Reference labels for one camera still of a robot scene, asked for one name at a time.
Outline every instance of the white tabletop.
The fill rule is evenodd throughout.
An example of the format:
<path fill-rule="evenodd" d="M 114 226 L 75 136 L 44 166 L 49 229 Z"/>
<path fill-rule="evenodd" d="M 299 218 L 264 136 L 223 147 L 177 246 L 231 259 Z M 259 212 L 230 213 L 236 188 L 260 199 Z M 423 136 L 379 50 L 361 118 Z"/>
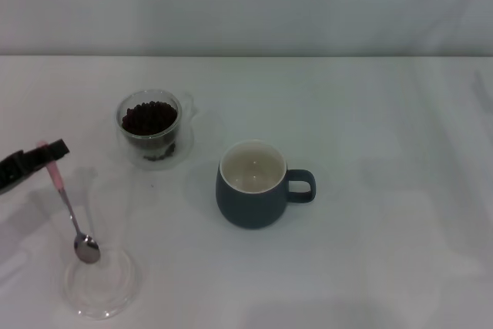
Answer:
<path fill-rule="evenodd" d="M 195 145 L 172 170 L 119 153 L 113 112 L 190 92 Z M 63 138 L 84 230 L 139 261 L 136 300 L 87 321 L 63 300 L 73 230 L 45 172 L 0 198 L 5 328 L 463 329 L 493 322 L 493 59 L 0 57 L 0 156 Z M 317 179 L 264 230 L 217 209 L 241 139 Z"/>

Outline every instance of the metal spoon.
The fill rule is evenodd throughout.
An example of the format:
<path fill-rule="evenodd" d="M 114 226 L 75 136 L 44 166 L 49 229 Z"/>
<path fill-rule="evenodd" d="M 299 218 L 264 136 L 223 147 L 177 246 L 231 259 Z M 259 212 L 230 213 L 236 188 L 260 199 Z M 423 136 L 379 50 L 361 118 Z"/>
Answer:
<path fill-rule="evenodd" d="M 95 264 L 101 257 L 101 252 L 99 251 L 98 244 L 91 236 L 80 231 L 79 224 L 77 223 L 74 210 L 72 209 L 72 205 L 70 204 L 65 189 L 60 189 L 59 194 L 60 197 L 63 199 L 63 202 L 67 205 L 67 208 L 69 209 L 70 220 L 72 220 L 75 231 L 77 232 L 77 235 L 74 239 L 75 254 L 82 262 L 85 262 L 86 264 Z"/>
<path fill-rule="evenodd" d="M 46 142 L 38 143 L 38 146 L 44 145 L 46 145 Z M 74 210 L 72 208 L 72 205 L 70 204 L 69 198 L 67 197 L 67 192 L 65 191 L 65 187 L 63 185 L 62 175 L 60 175 L 59 168 L 56 166 L 56 162 L 50 162 L 48 165 L 46 165 L 46 169 L 48 170 L 48 173 L 52 178 L 53 185 L 58 190 L 63 203 L 66 204 L 67 208 L 69 209 L 70 220 L 72 220 L 75 231 L 77 232 L 77 235 L 74 239 L 75 254 L 82 262 L 85 262 L 86 264 L 94 264 L 98 262 L 99 258 L 101 257 L 99 246 L 92 237 L 80 231 L 79 223 L 77 223 Z"/>

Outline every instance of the white backdrop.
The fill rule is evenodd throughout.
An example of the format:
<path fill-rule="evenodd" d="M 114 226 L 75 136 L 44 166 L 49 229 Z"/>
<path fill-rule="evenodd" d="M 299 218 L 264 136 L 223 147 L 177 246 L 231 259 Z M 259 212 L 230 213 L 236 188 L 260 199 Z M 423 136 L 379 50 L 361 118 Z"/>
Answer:
<path fill-rule="evenodd" d="M 0 53 L 493 55 L 493 0 L 0 0 Z"/>

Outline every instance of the mug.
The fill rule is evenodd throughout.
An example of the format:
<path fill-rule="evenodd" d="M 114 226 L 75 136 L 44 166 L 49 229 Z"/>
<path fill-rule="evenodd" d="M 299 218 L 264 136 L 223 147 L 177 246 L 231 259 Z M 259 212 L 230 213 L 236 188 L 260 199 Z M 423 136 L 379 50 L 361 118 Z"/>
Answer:
<path fill-rule="evenodd" d="M 290 181 L 304 181 L 310 191 L 289 191 Z M 219 163 L 216 201 L 228 221 L 246 229 L 260 229 L 278 220 L 287 203 L 308 203 L 317 192 L 310 171 L 289 170 L 279 150 L 260 140 L 231 146 Z"/>

